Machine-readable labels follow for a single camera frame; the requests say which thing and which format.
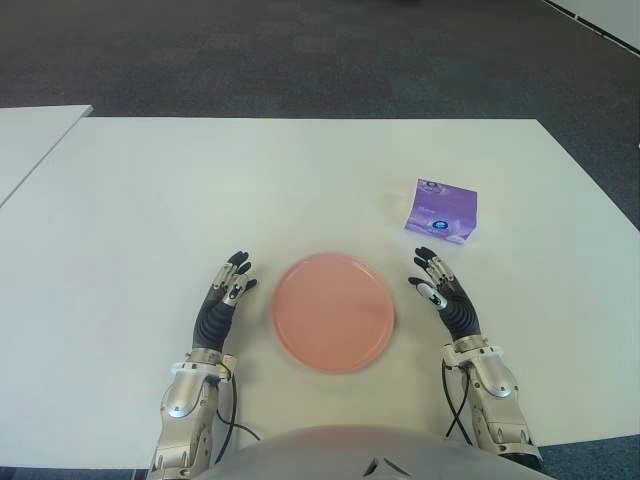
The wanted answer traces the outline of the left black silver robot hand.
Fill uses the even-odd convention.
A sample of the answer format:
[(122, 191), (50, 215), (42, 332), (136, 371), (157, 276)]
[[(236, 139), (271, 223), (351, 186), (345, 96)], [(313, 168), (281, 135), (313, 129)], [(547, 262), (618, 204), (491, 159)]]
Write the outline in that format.
[(193, 349), (223, 350), (239, 300), (257, 285), (250, 269), (249, 253), (244, 251), (233, 254), (219, 269), (196, 317)]

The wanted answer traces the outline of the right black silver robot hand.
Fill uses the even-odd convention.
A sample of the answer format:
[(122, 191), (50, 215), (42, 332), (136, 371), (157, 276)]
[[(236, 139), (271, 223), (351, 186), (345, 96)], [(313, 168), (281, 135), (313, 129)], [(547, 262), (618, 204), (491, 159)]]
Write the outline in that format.
[(433, 250), (415, 249), (414, 263), (425, 278), (409, 277), (408, 282), (437, 310), (453, 341), (480, 335), (476, 310), (458, 278)]

